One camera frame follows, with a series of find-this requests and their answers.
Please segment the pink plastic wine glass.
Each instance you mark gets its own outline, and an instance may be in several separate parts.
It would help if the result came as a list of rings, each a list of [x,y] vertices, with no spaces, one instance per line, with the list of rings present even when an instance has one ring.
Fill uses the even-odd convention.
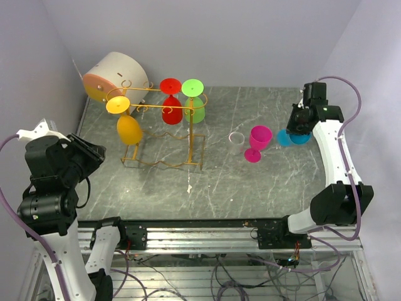
[[[264,125],[253,127],[249,134],[249,148],[245,151],[244,157],[248,162],[257,163],[261,160],[261,151],[267,148],[273,133],[270,128]]]

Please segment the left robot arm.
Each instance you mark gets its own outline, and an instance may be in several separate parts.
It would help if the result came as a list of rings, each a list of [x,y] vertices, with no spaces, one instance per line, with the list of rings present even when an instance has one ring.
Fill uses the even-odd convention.
[[[78,241],[76,186],[105,160],[106,148],[75,134],[38,137],[25,147],[31,172],[17,215],[40,251],[56,300],[112,300],[114,253],[129,246],[128,226],[119,217],[96,222],[90,257]]]

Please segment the yellow plastic wine glass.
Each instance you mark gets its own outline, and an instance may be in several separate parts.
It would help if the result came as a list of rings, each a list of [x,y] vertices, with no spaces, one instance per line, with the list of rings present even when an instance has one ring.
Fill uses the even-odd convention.
[[[125,145],[138,144],[143,137],[139,123],[130,115],[130,100],[125,96],[111,98],[106,104],[106,110],[114,115],[120,115],[117,121],[117,132]]]

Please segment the clear wine glass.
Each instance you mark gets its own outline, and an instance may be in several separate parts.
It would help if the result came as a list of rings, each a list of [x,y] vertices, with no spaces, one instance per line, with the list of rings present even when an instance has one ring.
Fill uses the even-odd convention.
[[[244,147],[244,135],[240,132],[231,132],[228,136],[229,139],[229,153],[238,155],[242,152]]]

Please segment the red plastic wine glass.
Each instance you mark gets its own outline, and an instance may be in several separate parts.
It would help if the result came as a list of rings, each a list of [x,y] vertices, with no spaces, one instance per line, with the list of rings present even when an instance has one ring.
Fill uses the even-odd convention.
[[[175,125],[182,121],[181,103],[175,96],[181,91],[181,87],[181,82],[176,78],[166,78],[160,82],[160,90],[168,95],[162,109],[162,119],[166,124]]]

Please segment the blue plastic wine glass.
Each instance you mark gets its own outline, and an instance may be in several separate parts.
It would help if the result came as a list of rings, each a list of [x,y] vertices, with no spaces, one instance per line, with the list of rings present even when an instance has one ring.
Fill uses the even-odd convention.
[[[312,133],[306,135],[289,134],[285,129],[280,130],[276,135],[278,144],[283,147],[305,145],[311,139]]]

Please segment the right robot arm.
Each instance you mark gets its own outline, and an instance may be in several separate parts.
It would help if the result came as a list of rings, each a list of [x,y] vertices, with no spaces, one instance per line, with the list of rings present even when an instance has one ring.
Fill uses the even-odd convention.
[[[324,78],[306,83],[303,98],[292,105],[285,129],[276,139],[281,146],[317,141],[325,170],[325,188],[300,213],[270,219],[257,230],[261,250],[299,249],[311,246],[311,234],[328,230],[345,241],[359,237],[362,214],[374,197],[373,188],[358,175],[348,150],[345,127],[357,114],[345,119],[341,108],[330,105]]]

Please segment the aluminium mounting rail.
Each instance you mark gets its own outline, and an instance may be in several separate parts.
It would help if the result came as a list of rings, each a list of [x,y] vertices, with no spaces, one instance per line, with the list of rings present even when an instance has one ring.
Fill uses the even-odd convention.
[[[330,231],[313,233],[316,240],[301,251],[360,251],[359,239],[345,241]],[[132,249],[133,254],[198,254],[198,253],[264,253],[292,252],[294,245],[275,248],[272,243],[261,249],[251,228],[149,228],[144,250]]]

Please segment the white cylindrical container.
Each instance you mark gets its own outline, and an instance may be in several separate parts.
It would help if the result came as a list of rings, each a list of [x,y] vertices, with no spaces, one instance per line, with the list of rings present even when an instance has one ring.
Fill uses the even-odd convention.
[[[83,85],[91,99],[103,103],[120,96],[122,88],[129,85],[125,96],[130,103],[138,104],[148,93],[149,80],[137,61],[113,51],[83,75]]]

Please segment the green plastic wine glass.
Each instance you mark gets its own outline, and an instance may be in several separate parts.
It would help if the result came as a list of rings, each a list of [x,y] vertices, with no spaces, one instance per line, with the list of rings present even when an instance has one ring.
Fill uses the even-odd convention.
[[[182,93],[187,97],[184,110],[186,121],[198,124],[206,116],[204,103],[200,96],[204,91],[203,83],[198,79],[188,79],[182,84]]]

